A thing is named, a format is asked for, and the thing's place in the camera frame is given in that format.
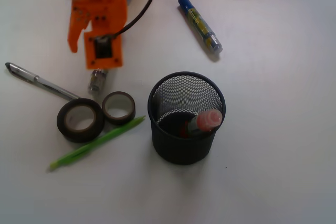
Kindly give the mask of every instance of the green pen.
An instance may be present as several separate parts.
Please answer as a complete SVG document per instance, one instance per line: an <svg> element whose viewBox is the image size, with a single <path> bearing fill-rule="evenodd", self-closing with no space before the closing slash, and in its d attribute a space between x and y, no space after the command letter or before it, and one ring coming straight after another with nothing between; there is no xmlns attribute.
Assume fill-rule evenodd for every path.
<svg viewBox="0 0 336 224"><path fill-rule="evenodd" d="M145 119L145 115L140 116L138 118L135 118L131 122L108 132L104 136L101 136L101 137L97 138L93 142L91 142L87 145L84 145L81 148L78 148L77 150L64 155L63 157L60 157L58 160L56 160L55 162L50 164L50 166L48 167L49 171L52 172L53 170L57 169L60 166L66 166L66 165L72 164L73 162L75 162L75 161L79 160L80 158L84 157L86 154L88 154L90 151L97 148L98 146L100 146L100 145L106 143L107 141L111 140L112 138L114 138L116 136L119 136L120 134L136 127L137 125L142 123L144 121L144 119Z"/></svg>

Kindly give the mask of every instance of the red marker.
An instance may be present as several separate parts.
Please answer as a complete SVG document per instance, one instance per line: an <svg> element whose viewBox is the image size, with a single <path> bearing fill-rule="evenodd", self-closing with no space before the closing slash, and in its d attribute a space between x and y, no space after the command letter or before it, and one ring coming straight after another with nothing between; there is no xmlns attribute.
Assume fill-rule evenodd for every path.
<svg viewBox="0 0 336 224"><path fill-rule="evenodd" d="M211 131L220 126L222 122L222 113L219 110L203 111L190 122L186 122L186 127L181 131L181 137L197 136L203 132Z"/></svg>

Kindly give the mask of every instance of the brown tape roll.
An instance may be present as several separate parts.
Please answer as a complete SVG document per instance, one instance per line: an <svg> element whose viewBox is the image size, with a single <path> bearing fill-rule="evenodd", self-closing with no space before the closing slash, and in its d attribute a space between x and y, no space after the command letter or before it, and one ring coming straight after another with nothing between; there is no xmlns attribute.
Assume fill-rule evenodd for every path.
<svg viewBox="0 0 336 224"><path fill-rule="evenodd" d="M75 124L92 115L92 123L82 129L76 129ZM86 143L94 140L104 128L104 115L99 104L86 98L74 99L65 104L57 115L59 131L74 143Z"/></svg>
<svg viewBox="0 0 336 224"><path fill-rule="evenodd" d="M103 113L107 121L122 125L135 117L135 102L133 97L121 91L110 93L103 100Z"/></svg>

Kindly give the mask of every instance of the small glass vial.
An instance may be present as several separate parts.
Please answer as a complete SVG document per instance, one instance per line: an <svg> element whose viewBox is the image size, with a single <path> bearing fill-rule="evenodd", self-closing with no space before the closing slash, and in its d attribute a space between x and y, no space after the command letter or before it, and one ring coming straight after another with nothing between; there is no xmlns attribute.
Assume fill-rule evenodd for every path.
<svg viewBox="0 0 336 224"><path fill-rule="evenodd" d="M90 94L99 93L103 89L107 73L108 71L106 69L95 69L92 71L90 84L88 86Z"/></svg>

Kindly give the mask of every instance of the black mesh pen holder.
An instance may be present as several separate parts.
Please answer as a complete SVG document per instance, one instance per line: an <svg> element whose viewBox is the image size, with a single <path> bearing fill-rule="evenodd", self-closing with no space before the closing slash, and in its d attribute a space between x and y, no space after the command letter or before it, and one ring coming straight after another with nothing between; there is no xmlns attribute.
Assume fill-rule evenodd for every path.
<svg viewBox="0 0 336 224"><path fill-rule="evenodd" d="M156 152L165 160L180 165L193 164L210 151L216 131L197 137L182 138L185 123L200 112L221 111L223 123L225 100L219 88L198 73L177 72L160 80L148 99L152 140Z"/></svg>

